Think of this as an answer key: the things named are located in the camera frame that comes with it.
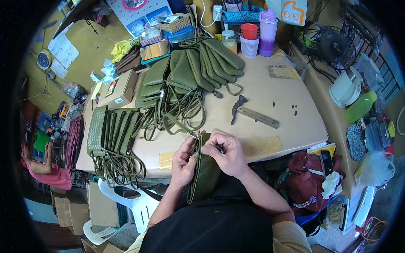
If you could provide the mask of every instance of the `purple water bottle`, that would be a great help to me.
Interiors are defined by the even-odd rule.
[[[277,17],[273,10],[268,9],[267,12],[260,12],[259,21],[259,54],[269,57],[273,54],[274,38],[277,31]]]

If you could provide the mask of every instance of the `hammer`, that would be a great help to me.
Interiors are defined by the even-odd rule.
[[[230,125],[233,125],[233,123],[235,123],[236,113],[240,113],[245,116],[248,116],[249,118],[254,119],[255,122],[260,121],[275,129],[277,129],[279,127],[279,122],[277,120],[270,118],[266,115],[263,115],[261,113],[258,113],[258,112],[255,112],[255,111],[242,107],[242,105],[245,102],[247,102],[247,99],[244,96],[239,95],[238,102],[236,102],[232,107],[232,121],[230,122]]]

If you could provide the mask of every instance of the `pink shirt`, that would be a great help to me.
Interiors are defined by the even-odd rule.
[[[35,174],[31,169],[31,164],[28,165],[28,171],[33,178],[41,183],[65,190],[70,190],[72,188],[72,175],[70,174],[70,171],[68,169],[63,169],[54,163],[52,163],[50,174]]]

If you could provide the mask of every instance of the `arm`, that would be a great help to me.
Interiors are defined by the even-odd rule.
[[[149,220],[147,229],[172,215],[181,200],[183,188],[188,185],[194,176],[197,156],[190,157],[195,139],[189,137],[173,155],[172,180],[162,200],[158,204]]]
[[[45,145],[44,161],[45,164],[31,162],[31,170],[35,174],[50,174],[52,171],[52,148],[51,142]]]
[[[226,153],[219,152],[215,147],[216,144],[222,145]],[[247,166],[238,138],[214,129],[202,148],[202,153],[213,157],[225,174],[239,179],[253,203],[268,212],[273,217],[274,224],[281,221],[295,222],[292,209],[284,198]]]

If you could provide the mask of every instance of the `table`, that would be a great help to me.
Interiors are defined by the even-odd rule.
[[[296,46],[292,48],[296,59],[308,62],[308,57],[301,54]],[[316,66],[337,76],[337,73],[327,67],[326,63],[316,62]],[[354,182],[354,172],[356,171],[358,162],[352,159],[347,147],[346,132],[351,124],[345,117],[346,109],[340,108],[333,102],[329,94],[330,80],[318,73],[310,64],[305,73],[304,82],[312,95],[319,113],[322,115],[322,119],[329,133],[328,141],[336,143],[335,154],[342,156],[341,169],[346,174],[346,178],[342,183],[343,194],[351,199],[360,193],[364,187],[356,186]]]
[[[301,79],[278,79],[269,76],[269,65],[291,66],[282,51],[279,50],[272,57],[239,56],[246,63],[243,70],[245,75],[237,79],[237,83],[244,88],[242,94],[248,100],[243,106],[278,120],[279,128],[274,129],[241,114],[237,114],[236,121],[231,126],[231,110],[238,97],[230,95],[226,88],[222,87],[219,92],[224,95],[223,99],[217,99],[212,94],[205,96],[207,120],[203,130],[211,132],[218,128],[239,137],[248,163],[274,159],[328,139],[322,117],[304,82]],[[139,74],[136,87],[139,86],[141,75],[142,73]],[[135,99],[125,107],[134,106]],[[86,153],[91,116],[91,103],[86,102],[83,115],[86,125],[77,169],[94,173],[93,161]],[[200,119],[201,112],[191,123],[196,125]],[[141,131],[135,138],[132,150],[145,163],[147,177],[170,177],[171,157],[187,137],[188,135],[183,133],[171,136],[166,131],[157,131],[153,141],[147,142]]]

